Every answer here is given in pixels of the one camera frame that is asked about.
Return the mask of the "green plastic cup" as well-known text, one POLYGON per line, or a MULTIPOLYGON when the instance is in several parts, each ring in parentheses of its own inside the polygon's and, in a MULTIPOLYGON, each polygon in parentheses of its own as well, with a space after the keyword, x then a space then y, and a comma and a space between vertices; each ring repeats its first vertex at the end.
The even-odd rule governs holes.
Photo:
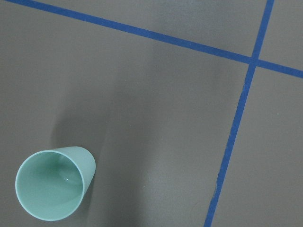
POLYGON ((15 180, 16 196, 33 217, 58 221, 80 206, 95 171, 96 161, 83 147, 39 151, 21 164, 15 180))

